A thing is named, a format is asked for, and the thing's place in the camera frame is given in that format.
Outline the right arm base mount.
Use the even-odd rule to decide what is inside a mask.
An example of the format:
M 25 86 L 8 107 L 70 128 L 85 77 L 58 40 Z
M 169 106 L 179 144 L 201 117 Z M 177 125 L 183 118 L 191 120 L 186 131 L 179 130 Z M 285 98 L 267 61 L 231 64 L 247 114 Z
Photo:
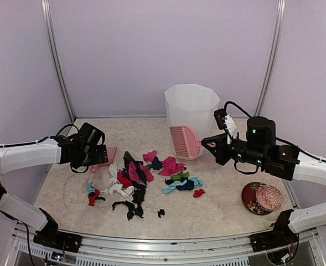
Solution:
M 289 228 L 289 218 L 293 209 L 282 211 L 271 231 L 252 234 L 250 242 L 253 252 L 274 249 L 299 241 L 299 234 Z

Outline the pink plastic hand brush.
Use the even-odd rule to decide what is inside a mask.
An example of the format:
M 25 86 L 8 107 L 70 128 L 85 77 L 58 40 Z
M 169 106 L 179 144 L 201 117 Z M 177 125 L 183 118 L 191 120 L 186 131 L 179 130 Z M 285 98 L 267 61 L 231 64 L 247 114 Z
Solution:
M 169 128 L 175 155 L 184 160 L 194 160 L 201 156 L 203 150 L 201 140 L 189 126 L 171 126 Z

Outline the translucent white waste bin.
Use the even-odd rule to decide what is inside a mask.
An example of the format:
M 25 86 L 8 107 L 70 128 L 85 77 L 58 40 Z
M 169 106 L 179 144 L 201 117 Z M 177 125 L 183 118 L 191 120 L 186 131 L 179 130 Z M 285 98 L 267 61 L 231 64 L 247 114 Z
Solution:
M 197 84 L 183 84 L 166 90 L 164 96 L 168 130 L 171 126 L 189 126 L 199 140 L 208 137 L 214 122 L 214 111 L 220 102 L 214 90 Z M 170 131 L 169 138 L 175 155 Z

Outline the pink plastic dustpan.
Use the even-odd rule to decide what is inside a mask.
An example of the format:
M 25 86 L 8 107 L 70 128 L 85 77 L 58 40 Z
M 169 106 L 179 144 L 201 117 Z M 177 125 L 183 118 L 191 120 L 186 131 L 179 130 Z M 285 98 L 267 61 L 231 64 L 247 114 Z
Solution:
M 107 162 L 91 166 L 90 167 L 91 173 L 97 173 L 100 171 L 102 167 L 106 167 L 114 163 L 116 152 L 117 152 L 117 146 L 109 146 L 106 148 L 106 150 L 107 150 Z

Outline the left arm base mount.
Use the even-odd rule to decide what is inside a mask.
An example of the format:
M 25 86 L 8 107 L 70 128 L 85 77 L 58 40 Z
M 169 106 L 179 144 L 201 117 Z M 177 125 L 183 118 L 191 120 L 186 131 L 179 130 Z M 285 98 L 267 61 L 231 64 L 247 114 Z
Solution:
M 36 231 L 33 242 L 46 247 L 60 249 L 63 252 L 78 253 L 82 243 L 82 236 L 58 230 L 58 224 L 45 210 L 40 210 L 46 216 L 46 224 L 43 229 Z

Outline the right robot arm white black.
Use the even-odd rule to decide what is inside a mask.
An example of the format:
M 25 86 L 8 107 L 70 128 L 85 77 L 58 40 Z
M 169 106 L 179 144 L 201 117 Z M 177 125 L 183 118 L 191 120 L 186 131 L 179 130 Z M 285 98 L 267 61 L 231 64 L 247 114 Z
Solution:
M 202 139 L 201 144 L 219 165 L 230 160 L 254 165 L 249 175 L 265 172 L 287 181 L 305 181 L 326 186 L 326 159 L 312 155 L 297 145 L 276 136 L 276 124 L 263 116 L 248 116 L 246 140 L 239 137 L 236 124 L 226 112 L 228 105 L 214 111 L 217 126 L 222 134 Z M 280 246 L 292 233 L 326 225 L 326 202 L 306 209 L 287 210 L 280 213 L 269 233 L 269 242 Z

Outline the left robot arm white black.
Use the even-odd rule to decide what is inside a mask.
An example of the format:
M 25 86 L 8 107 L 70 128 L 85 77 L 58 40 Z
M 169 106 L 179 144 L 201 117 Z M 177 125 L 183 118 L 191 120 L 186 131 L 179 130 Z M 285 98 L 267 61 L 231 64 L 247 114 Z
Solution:
M 44 210 L 35 208 L 10 194 L 1 184 L 1 176 L 17 170 L 41 165 L 68 164 L 72 172 L 83 167 L 108 162 L 105 133 L 84 123 L 75 134 L 56 134 L 40 140 L 16 144 L 0 144 L 0 212 L 40 232 L 49 245 L 63 241 L 58 224 Z

